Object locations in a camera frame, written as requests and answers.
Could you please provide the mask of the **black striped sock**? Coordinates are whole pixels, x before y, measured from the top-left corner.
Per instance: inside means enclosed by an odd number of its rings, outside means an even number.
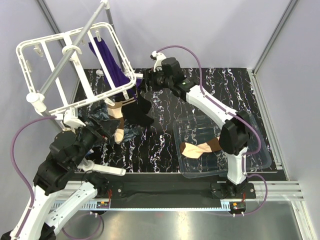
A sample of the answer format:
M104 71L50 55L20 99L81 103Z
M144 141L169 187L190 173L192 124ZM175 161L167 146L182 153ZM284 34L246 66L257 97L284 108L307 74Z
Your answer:
M148 119L150 119L150 117L148 116L148 113L152 107L152 104L149 100L145 99L140 91L138 89L136 89L136 97L137 97L137 105L139 107L139 109L142 111L142 113L144 114L144 116Z
M138 107L137 100L134 100L133 97L125 99L123 96L116 96L116 102L122 102L122 113L124 118L131 125L139 125L141 127L149 127L154 123L153 118L147 118L144 116L140 108Z

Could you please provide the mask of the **brown striped sock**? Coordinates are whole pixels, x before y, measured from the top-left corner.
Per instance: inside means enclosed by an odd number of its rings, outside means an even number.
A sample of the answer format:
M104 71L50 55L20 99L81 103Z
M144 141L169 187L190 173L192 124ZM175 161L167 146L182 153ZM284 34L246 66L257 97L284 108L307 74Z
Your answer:
M179 145L179 151L187 158L198 159L204 153L214 153L222 150L219 140L220 137L215 137L199 145L182 142Z

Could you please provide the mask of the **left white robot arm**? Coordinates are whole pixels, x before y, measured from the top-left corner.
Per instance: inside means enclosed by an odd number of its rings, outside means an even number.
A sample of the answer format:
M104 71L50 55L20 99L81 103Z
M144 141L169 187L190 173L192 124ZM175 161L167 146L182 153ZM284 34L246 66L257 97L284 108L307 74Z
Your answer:
M16 227L1 236L3 240L54 240L68 220L89 200L111 197L109 181L97 170L85 176L84 182L60 207L51 211L53 203L67 183L75 175L92 147L105 141L120 125L117 119L91 118L78 133L71 130L60 132L50 144L46 160L38 167L33 184L30 184L16 164L11 142L10 157L13 167L27 185L30 199Z

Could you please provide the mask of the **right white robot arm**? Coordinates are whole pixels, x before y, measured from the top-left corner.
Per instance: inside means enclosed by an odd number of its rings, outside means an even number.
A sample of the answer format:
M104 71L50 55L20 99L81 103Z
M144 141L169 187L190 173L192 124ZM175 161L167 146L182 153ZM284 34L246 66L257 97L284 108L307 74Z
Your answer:
M204 153L226 153L227 180L230 182L227 192L230 197L239 198L245 192L243 182L247 178L248 141L251 134L257 133L250 125L249 113L236 111L211 96L197 79L184 75L176 58L157 52L150 57L155 63L143 74L146 90L169 89L176 97L200 109L220 128L218 137L198 145L183 142L179 145L179 152L191 159L198 159Z

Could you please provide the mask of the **cream sock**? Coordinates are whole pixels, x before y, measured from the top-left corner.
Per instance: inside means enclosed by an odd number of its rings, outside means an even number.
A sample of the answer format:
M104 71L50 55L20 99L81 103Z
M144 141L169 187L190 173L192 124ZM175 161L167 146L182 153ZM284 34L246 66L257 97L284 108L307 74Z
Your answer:
M115 102L114 105L107 105L107 112L112 120L119 121L118 127L114 133L116 144L120 144L124 139L124 117L122 113L122 102Z

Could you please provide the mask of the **dark leaf patterned cloth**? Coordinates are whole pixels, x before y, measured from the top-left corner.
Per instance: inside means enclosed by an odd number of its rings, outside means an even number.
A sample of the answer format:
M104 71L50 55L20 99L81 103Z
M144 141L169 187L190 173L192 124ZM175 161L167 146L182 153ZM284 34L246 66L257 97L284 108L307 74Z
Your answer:
M97 119L99 121L104 121L104 120L110 119L110 117L107 113L107 106L100 105L99 107L95 108L87 117L88 121L91 121L92 119ZM128 142L129 140L133 139L138 134L139 134L138 127L135 125L131 125L131 124L129 124L129 122L127 120L124 120L124 138L120 144ZM108 140L106 140L106 142L109 145L116 144L115 139L114 139L114 135L112 138L109 138Z

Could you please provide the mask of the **purple sock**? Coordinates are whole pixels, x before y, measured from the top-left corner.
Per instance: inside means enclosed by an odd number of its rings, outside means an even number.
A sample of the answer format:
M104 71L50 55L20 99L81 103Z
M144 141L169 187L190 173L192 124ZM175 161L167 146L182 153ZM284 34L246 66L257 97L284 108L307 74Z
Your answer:
M108 73L112 79L112 82L114 86L120 87L122 85L125 85L130 82L130 79L122 72L121 68L116 63L112 53L110 52L107 44L105 41L101 38L99 41L97 37L94 37L94 42L97 46L97 49L102 57L102 60L106 66L106 69L108 70ZM90 50L93 52L93 54L97 57L97 54L95 52L95 49L93 47L93 44L91 42L88 43L88 46ZM127 90L128 95L134 100L138 99L138 93L136 92L136 87Z

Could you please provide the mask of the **black marbled mat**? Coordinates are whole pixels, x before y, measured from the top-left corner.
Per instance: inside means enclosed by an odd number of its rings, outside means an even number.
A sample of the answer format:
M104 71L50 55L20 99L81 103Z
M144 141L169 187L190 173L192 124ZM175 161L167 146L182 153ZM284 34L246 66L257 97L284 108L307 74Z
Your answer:
M275 172L276 162L269 144L257 99L246 68L203 68L203 86L223 104L253 114L266 144L271 165L264 169ZM105 143L88 156L96 164L123 168L129 173L180 172L174 121L202 116L198 108L176 98L169 89L141 94L151 102L148 116L154 119L150 127L136 127L137 135L120 145Z

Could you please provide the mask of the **clear plastic bin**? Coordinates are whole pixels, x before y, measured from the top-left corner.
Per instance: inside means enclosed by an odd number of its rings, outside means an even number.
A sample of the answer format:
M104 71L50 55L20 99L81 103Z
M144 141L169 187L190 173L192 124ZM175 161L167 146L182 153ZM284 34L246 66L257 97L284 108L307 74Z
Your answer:
M255 129L261 140L260 151L254 155L246 156L246 170L255 172L268 169L272 165L272 157L261 134L259 125L254 116L249 114L250 125ZM182 175L188 179L225 176L228 172L227 154L223 151L203 153L198 158L190 158L182 155L180 145L189 143L199 145L205 143L214 137L219 136L221 129L218 125L206 115L190 115L184 118L178 118L173 122L173 134L179 162L179 170Z

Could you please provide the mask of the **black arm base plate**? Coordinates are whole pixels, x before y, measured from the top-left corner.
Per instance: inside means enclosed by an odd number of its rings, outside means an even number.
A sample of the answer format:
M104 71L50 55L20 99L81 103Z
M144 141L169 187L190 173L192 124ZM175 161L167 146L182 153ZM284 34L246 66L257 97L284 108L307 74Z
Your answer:
M112 210L201 209L230 202L254 200L252 183L235 195L226 193L226 178L218 175L186 178L180 173L127 173L108 175Z

